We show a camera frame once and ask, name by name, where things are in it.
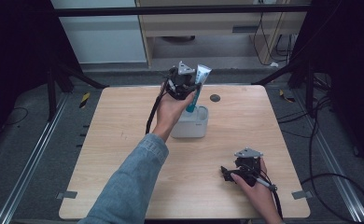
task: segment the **metal bracket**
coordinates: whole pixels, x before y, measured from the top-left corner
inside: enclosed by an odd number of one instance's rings
[[[262,157],[263,153],[258,152],[252,148],[246,147],[245,149],[234,153],[234,156],[239,158],[254,158],[254,157]]]
[[[188,67],[187,65],[182,63],[182,61],[179,62],[179,66],[178,66],[179,75],[191,75],[195,72],[196,72],[195,69]]]

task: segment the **finger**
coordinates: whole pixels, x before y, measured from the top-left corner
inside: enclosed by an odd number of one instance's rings
[[[243,186],[245,186],[245,185],[247,185],[246,184],[246,182],[243,180],[243,178],[242,177],[240,177],[239,175],[236,175],[236,174],[234,174],[234,173],[231,173],[231,178],[235,181],[235,183],[237,183],[237,185],[238,186],[240,186],[240,187],[243,187]]]

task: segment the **human hand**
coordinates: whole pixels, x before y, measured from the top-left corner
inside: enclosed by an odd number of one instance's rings
[[[162,138],[164,142],[167,141],[182,112],[193,101],[195,92],[191,92],[185,100],[176,100],[168,93],[162,96],[157,109],[157,123],[153,133]]]
[[[266,164],[264,163],[263,158],[260,159],[260,168],[264,174],[267,173]],[[264,218],[266,223],[282,223],[282,219],[278,215],[277,208],[275,207],[272,192],[267,187],[258,182],[254,187],[250,187],[240,176],[231,174],[231,177],[237,185],[240,186],[246,197]]]

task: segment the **wrist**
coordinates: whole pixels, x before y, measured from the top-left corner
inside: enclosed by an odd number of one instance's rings
[[[171,133],[171,130],[173,128],[169,125],[156,125],[155,129],[153,130],[152,133],[156,134],[158,137],[160,137],[164,143],[167,141],[168,136]]]

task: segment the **white cabinet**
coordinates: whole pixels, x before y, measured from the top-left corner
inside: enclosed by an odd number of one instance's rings
[[[135,7],[134,0],[51,0],[54,8]],[[147,63],[137,16],[60,17],[82,68]]]

